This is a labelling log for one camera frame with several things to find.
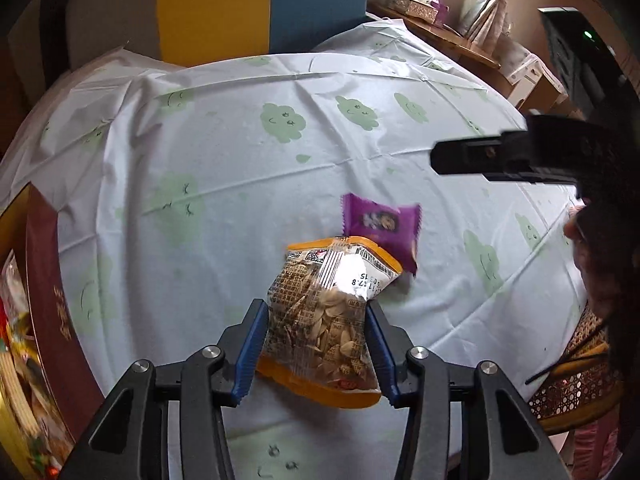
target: black device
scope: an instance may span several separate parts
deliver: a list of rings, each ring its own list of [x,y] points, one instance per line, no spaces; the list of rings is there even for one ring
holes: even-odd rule
[[[555,7],[540,13],[552,62],[587,121],[533,113],[526,130],[437,142],[431,167],[439,174],[479,173],[493,181],[575,185],[578,198],[588,203],[576,215],[578,230],[599,270],[613,273],[622,285],[621,306],[607,322],[609,359],[626,379],[640,366],[640,101],[580,12]],[[626,390],[618,438],[624,455],[610,480],[637,476],[637,402]]]
[[[228,327],[216,345],[186,361],[159,367],[147,360],[133,363],[76,443],[58,480],[168,480],[170,400],[180,401],[184,480],[232,480],[221,407],[236,407],[248,393],[267,320],[266,304],[254,300],[241,324]],[[462,403],[460,478],[568,478],[529,406],[498,365],[444,362],[391,326],[376,301],[366,306],[365,338],[382,394],[394,408],[409,408],[396,480],[446,477],[450,402]]]

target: wall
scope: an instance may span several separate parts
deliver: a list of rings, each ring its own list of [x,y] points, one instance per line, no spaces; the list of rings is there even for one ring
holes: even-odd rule
[[[14,140],[29,106],[15,67],[9,44],[0,40],[0,158]]]
[[[15,70],[31,105],[44,94],[44,72],[40,55],[38,18],[40,0],[31,0],[8,35]]]
[[[640,68],[630,53],[628,44],[613,19],[600,6],[597,0],[509,0],[507,3],[508,20],[511,22],[511,37],[522,44],[552,68],[542,22],[538,15],[539,7],[575,7],[590,21],[600,37],[613,48],[616,60],[629,79],[638,88]]]

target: person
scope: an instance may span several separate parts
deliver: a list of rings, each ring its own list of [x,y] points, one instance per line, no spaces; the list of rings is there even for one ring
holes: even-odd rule
[[[620,371],[625,385],[620,401],[618,430],[618,450],[624,453],[625,447],[640,428],[640,280],[633,276],[631,280],[623,281],[618,273],[596,256],[578,226],[578,212],[581,209],[572,208],[570,211],[570,219],[564,225],[564,235],[574,245],[574,263],[584,282],[588,308],[599,318],[608,321],[609,362]],[[611,221],[614,225],[602,226],[599,235],[606,233],[611,237],[625,232],[615,225],[619,221],[617,216],[612,216]],[[640,268],[640,247],[630,253],[635,271]]]

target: purple bag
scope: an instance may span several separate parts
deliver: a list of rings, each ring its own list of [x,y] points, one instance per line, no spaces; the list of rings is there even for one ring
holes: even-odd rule
[[[344,236],[363,236],[387,250],[415,276],[420,204],[398,209],[348,193],[342,197]]]

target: white bedsheet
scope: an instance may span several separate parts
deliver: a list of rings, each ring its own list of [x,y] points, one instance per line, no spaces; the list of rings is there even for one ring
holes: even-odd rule
[[[340,110],[340,98],[358,102]],[[398,22],[316,53],[189,69],[119,50],[34,108],[0,164],[0,205],[31,180],[59,210],[72,320],[107,393],[136,359],[215,343],[265,297],[287,244],[340,234],[342,194],[419,202],[418,274],[380,296],[389,321],[445,360],[494,360],[528,397],[540,382],[524,380],[561,354],[584,304],[561,231],[573,190],[429,164],[437,140],[522,126]],[[452,407],[452,453],[459,416]],[[392,478],[405,420],[385,399],[333,410],[260,378],[225,411],[240,480]],[[175,416],[172,427],[179,478]]]

